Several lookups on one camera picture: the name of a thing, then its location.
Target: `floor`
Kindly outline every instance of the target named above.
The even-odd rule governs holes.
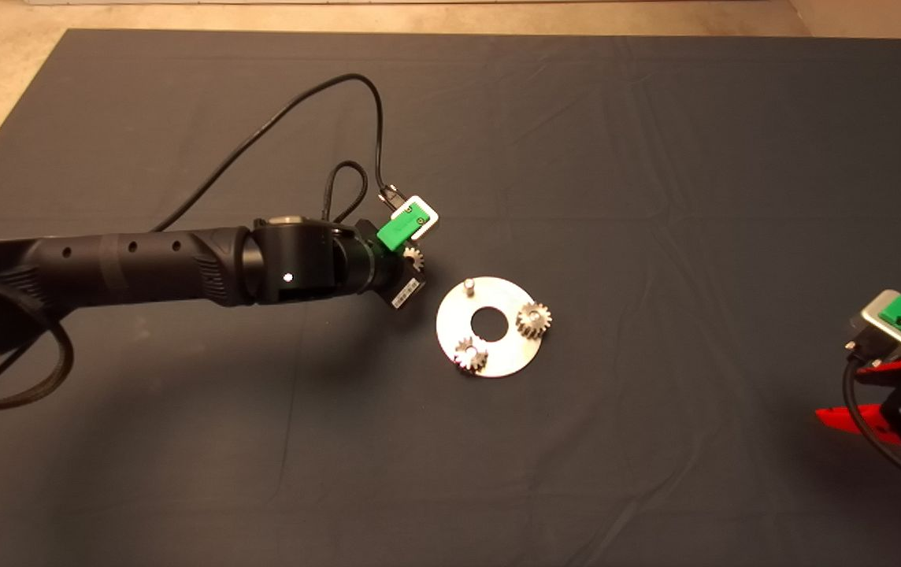
[[[0,0],[0,124],[68,28],[901,37],[901,2],[30,6]]]

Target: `small gear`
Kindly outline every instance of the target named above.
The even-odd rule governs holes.
[[[405,246],[405,250],[401,255],[403,258],[408,258],[412,261],[412,268],[415,268],[415,272],[422,272],[422,265],[425,260],[422,257],[422,250],[411,246]]]
[[[473,337],[458,341],[458,347],[454,348],[454,363],[465,372],[474,374],[482,370],[486,366],[487,360],[489,360],[489,353],[476,346]]]
[[[539,302],[525,304],[517,312],[517,330],[530,339],[537,339],[552,326],[552,313]]]

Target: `table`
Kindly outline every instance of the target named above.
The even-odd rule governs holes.
[[[73,313],[69,382],[0,413],[0,565],[901,563],[901,475],[814,417],[901,290],[901,40],[73,30],[0,130],[0,237],[145,230],[341,72],[440,211],[425,293]],[[314,215],[370,105],[310,102],[178,226]],[[554,313],[504,380],[433,329],[486,275]]]

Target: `barcode label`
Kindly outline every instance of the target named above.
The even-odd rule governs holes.
[[[410,295],[419,288],[419,280],[411,279],[408,280],[408,283],[405,283],[405,287],[401,288],[401,291],[398,291],[398,294],[391,300],[391,305],[396,309],[400,309],[401,305],[408,299]]]

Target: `metal disc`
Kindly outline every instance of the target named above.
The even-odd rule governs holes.
[[[538,353],[541,338],[527,338],[517,330],[516,319],[520,308],[534,302],[527,291],[512,281],[500,277],[471,277],[472,294],[465,288],[465,281],[451,288],[444,295],[436,312],[436,340],[447,358],[454,361],[454,349],[465,337],[475,337],[476,346],[489,353],[485,367],[475,376],[499,378],[523,369]],[[507,318],[507,334],[498,341],[486,341],[472,328],[472,316],[483,308],[496,309]]]

